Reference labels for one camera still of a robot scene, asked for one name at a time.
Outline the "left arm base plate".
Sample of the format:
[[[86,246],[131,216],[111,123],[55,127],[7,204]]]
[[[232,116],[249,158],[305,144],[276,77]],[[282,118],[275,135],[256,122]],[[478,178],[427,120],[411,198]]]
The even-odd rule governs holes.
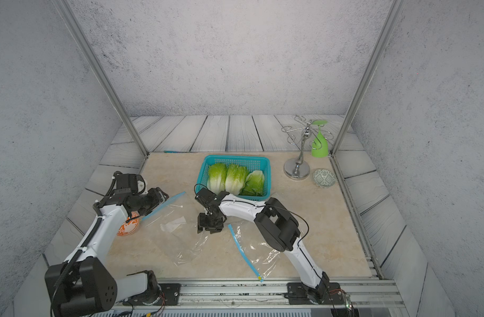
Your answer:
[[[122,301],[124,306],[178,306],[180,283],[161,283],[156,290],[146,291]]]

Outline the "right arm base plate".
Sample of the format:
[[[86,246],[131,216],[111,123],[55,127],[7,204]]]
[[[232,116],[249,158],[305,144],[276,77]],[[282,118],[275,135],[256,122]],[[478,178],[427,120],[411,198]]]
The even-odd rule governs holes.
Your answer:
[[[288,283],[284,298],[290,305],[345,305],[346,299],[338,283],[312,288],[303,283]]]

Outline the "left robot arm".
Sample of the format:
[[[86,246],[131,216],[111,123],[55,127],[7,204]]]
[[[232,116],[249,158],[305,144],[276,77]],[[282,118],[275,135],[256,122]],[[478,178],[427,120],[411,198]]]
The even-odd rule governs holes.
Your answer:
[[[48,268],[44,280],[50,316],[87,316],[110,310],[118,302],[152,305],[163,291],[151,270],[115,279],[105,266],[121,226],[147,216],[169,195],[148,188],[139,174],[116,171],[104,197],[93,204],[95,220],[76,249]]]

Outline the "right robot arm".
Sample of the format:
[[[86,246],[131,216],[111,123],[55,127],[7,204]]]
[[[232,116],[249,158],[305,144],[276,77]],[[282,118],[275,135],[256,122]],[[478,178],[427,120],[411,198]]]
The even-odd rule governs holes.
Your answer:
[[[299,221],[278,199],[255,202],[228,192],[215,194],[202,188],[195,200],[205,209],[198,215],[198,232],[221,232],[228,217],[254,223],[265,242],[288,257],[299,274],[308,300],[319,305],[329,298],[332,290],[329,277],[305,248]]]

